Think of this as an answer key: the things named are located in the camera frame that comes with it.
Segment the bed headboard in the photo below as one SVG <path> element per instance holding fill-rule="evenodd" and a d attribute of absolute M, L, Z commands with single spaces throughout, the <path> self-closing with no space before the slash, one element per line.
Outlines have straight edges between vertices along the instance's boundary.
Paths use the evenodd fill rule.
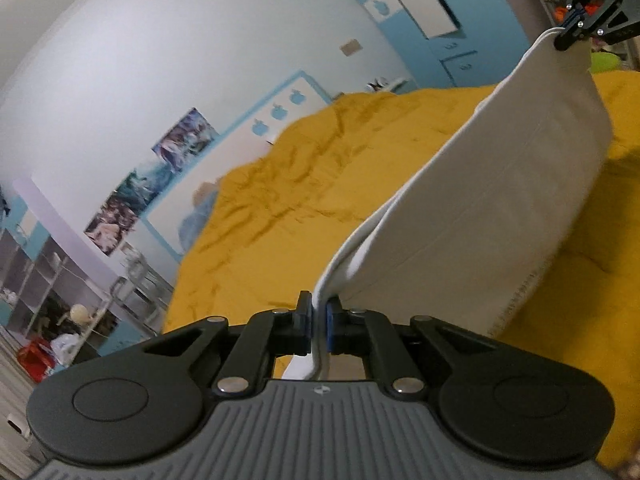
<path fill-rule="evenodd" d="M 182 247 L 178 228 L 193 210 L 191 197 L 200 184 L 214 182 L 233 168 L 266 155 L 289 124 L 321 110 L 329 102 L 329 96 L 306 73 L 298 72 L 287 79 L 234 121 L 156 197 L 142 215 L 135 232 L 127 236 L 127 241 L 145 253 L 145 248 L 140 246 L 142 238 L 145 246 L 154 239 L 163 251 L 179 262 Z M 153 266 L 153 256 L 145 255 Z"/>

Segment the silver pin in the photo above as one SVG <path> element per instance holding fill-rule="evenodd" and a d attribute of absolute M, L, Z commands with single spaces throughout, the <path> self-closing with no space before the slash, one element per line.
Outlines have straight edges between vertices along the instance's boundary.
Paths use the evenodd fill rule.
<path fill-rule="evenodd" d="M 240 394 L 249 387 L 244 377 L 225 377 L 218 381 L 218 389 L 225 394 Z"/>
<path fill-rule="evenodd" d="M 394 381 L 393 388 L 399 394 L 416 394 L 424 388 L 424 383 L 415 377 L 400 377 Z"/>

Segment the poster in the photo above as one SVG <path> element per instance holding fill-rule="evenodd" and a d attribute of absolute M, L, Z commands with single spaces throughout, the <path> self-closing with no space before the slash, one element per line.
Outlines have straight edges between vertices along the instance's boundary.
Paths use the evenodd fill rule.
<path fill-rule="evenodd" d="M 216 139 L 218 133 L 192 108 L 152 147 L 100 206 L 84 233 L 107 256 L 140 215 Z"/>

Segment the white cloth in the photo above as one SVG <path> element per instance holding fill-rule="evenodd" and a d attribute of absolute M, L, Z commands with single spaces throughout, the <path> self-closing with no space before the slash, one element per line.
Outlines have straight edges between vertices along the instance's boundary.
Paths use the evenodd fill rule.
<path fill-rule="evenodd" d="M 367 219 L 316 285 L 314 352 L 328 362 L 324 304 L 392 322 L 428 314 L 493 335 L 533 291 L 600 171 L 612 131 L 588 69 L 590 45 L 558 52 L 544 32 L 466 124 Z"/>

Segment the yellow blanket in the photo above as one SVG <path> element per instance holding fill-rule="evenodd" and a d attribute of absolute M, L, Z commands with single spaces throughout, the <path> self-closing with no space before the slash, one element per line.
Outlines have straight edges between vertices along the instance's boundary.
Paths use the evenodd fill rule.
<path fill-rule="evenodd" d="M 611 466 L 640 437 L 640 74 L 596 82 L 614 121 L 610 159 L 548 277 L 501 339 L 606 384 L 617 415 L 599 459 Z M 344 239 L 491 90 L 353 94 L 289 127 L 268 156 L 223 179 L 180 266 L 165 329 L 293 308 Z"/>

